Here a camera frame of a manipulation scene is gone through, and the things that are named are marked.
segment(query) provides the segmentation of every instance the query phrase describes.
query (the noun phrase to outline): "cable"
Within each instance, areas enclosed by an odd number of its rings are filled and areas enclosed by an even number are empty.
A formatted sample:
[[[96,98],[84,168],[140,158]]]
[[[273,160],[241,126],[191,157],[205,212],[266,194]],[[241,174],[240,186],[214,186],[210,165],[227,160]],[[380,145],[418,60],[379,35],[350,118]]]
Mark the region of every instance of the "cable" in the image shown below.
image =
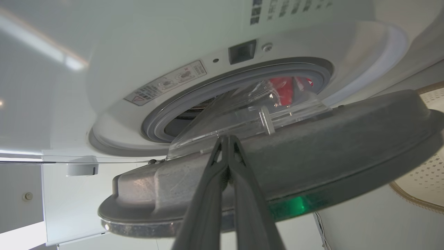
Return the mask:
[[[321,233],[322,241],[324,242],[324,245],[327,248],[327,250],[331,250],[330,244],[327,242],[327,239],[325,238],[324,225],[322,224],[321,216],[317,212],[314,212],[313,214],[316,217],[318,228]]]

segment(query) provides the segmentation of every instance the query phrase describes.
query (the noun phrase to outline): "transparent plastic sheet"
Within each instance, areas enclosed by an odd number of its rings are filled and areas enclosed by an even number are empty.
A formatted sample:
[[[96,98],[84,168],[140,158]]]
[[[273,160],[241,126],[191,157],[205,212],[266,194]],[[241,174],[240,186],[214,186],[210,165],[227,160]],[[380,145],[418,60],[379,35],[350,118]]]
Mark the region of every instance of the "transparent plastic sheet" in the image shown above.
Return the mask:
[[[171,143],[167,160],[209,153],[217,138],[239,139],[266,133],[331,109],[311,92],[304,77],[276,77],[232,90],[215,98]]]

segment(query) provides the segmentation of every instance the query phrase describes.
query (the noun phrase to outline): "gray metal lid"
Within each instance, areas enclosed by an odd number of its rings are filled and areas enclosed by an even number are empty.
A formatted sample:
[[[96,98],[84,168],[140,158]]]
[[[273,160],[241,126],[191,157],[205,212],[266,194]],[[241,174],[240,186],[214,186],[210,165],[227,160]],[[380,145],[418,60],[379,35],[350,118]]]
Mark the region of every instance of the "gray metal lid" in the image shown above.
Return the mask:
[[[443,144],[444,114],[414,91],[333,109],[242,141],[275,221],[346,201],[420,165]],[[171,237],[180,227],[209,155],[147,165],[113,180],[102,225],[132,237]],[[233,225],[233,191],[223,194],[222,230]]]

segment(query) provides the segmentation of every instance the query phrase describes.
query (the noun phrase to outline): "warning label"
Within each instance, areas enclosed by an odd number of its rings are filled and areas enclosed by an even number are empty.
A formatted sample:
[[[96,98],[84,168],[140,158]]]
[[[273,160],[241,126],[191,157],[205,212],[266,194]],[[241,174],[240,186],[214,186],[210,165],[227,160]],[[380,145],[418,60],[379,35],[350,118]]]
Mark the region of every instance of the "warning label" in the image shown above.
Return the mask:
[[[138,106],[142,106],[163,93],[204,75],[206,75],[206,71],[203,68],[202,63],[197,60],[145,84],[126,96],[125,100]]]

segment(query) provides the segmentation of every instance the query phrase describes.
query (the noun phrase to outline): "green light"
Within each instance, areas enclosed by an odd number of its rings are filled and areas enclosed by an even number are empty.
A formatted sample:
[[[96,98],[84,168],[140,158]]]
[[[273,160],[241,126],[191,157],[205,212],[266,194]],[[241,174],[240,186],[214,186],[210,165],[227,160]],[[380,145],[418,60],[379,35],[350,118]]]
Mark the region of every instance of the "green light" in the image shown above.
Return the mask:
[[[275,221],[296,217],[311,211],[307,200],[300,196],[269,204],[268,209]]]

